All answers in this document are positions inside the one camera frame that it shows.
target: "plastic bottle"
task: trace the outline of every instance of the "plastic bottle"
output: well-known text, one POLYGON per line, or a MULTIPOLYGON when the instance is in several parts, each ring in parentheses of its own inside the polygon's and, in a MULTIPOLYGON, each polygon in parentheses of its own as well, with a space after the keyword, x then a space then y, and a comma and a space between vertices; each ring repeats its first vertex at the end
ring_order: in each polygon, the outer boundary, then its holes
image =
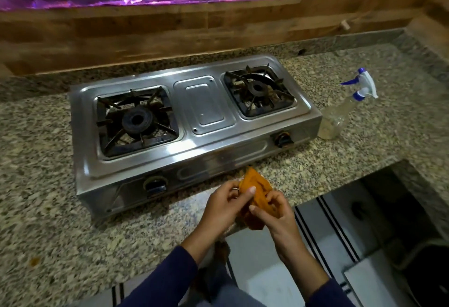
POLYGON ((328 106, 324 108, 321 113, 323 119, 321 121, 320 129, 318 130, 318 137, 322 139, 336 138, 340 132, 346 127, 349 122, 349 112, 353 110, 358 103, 366 98, 366 96, 373 96, 378 98, 376 92, 376 85, 373 78, 364 68, 359 68, 359 75, 341 85, 360 84, 360 90, 356 91, 351 96, 345 98, 343 103, 337 106, 328 106))

